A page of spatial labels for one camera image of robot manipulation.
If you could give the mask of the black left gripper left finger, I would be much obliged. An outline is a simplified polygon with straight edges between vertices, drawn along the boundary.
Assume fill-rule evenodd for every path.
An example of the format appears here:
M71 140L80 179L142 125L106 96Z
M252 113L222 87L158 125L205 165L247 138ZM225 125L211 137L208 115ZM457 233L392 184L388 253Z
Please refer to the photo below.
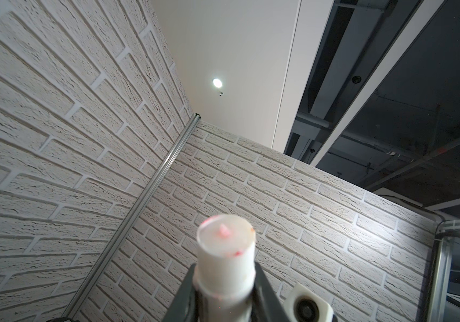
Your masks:
M189 267L180 288L176 292L162 322L197 322L197 292L193 286L196 264Z

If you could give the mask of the white glue stick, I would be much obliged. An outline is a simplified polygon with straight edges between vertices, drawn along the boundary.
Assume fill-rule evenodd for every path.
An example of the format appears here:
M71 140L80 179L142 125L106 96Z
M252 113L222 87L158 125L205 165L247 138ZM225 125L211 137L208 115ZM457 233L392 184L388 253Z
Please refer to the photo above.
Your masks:
M198 320L248 321L256 276L253 226L237 215L212 216L200 224L196 241Z

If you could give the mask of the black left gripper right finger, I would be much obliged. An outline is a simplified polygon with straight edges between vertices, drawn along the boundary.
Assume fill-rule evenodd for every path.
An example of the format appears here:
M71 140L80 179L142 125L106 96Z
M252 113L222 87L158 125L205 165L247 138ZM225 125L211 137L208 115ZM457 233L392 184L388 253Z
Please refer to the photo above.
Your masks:
M289 322L282 303L258 262L255 262L255 272L252 292L252 322Z

